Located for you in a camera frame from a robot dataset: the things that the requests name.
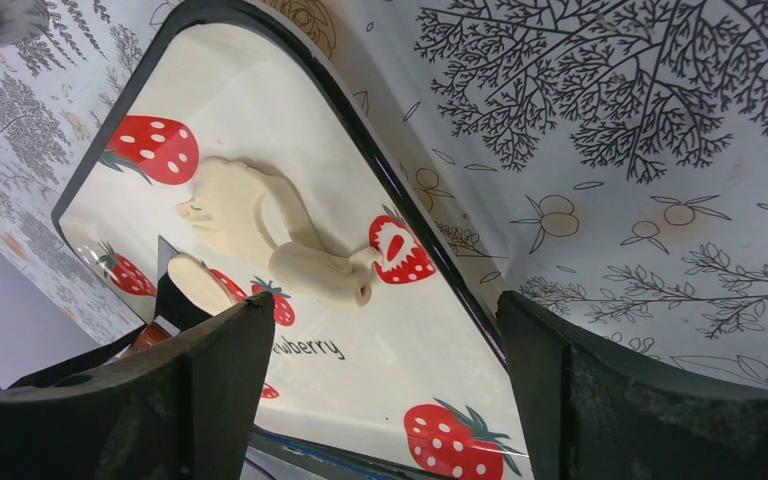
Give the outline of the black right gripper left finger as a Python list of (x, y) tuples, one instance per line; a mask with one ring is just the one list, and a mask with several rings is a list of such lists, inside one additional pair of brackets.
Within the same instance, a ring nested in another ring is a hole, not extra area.
[(275, 334), (252, 296), (50, 388), (0, 389), (0, 479), (236, 479)]

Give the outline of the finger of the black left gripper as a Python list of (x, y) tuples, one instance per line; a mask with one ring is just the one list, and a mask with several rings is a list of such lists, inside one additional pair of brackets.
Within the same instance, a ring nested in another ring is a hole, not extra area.
[(42, 370), (27, 374), (10, 384), (7, 387), (7, 390), (24, 387), (54, 387), (70, 376), (114, 363), (120, 359), (125, 350), (134, 344), (139, 335), (143, 333), (146, 328), (146, 325), (140, 326), (111, 343), (101, 345), (93, 350), (63, 360), (52, 366), (43, 368)]

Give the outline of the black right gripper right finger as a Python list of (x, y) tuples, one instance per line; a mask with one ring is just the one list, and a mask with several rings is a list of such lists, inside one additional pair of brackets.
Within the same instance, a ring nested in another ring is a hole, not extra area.
[(768, 390), (688, 372), (514, 291), (496, 314), (538, 479), (768, 479)]

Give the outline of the round cut dough wrapper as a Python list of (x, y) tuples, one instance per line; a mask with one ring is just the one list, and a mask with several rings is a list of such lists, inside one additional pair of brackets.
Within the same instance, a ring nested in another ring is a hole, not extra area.
[(238, 303), (231, 291), (201, 261), (180, 253), (167, 264), (175, 286), (199, 309), (218, 315)]

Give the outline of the small dough piece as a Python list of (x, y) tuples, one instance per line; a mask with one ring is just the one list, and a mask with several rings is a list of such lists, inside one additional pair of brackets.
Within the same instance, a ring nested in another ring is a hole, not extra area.
[(347, 257), (326, 250), (293, 185), (243, 161), (201, 162), (191, 197), (175, 213), (215, 252), (266, 269), (281, 287), (336, 311), (372, 299), (372, 266), (381, 253), (366, 246)]

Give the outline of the square strawberry ceramic plate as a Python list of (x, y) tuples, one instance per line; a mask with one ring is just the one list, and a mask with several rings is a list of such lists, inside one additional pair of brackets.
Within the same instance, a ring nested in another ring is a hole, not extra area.
[(170, 277), (216, 314), (262, 294), (255, 424), (343, 462), (529, 479), (485, 309), (312, 42), (257, 1), (163, 22), (53, 214), (143, 319)]

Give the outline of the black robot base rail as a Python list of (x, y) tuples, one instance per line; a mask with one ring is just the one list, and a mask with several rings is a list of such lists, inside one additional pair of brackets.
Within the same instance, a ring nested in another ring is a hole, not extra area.
[(256, 427), (246, 465), (268, 479), (445, 479), (415, 467), (267, 432)]

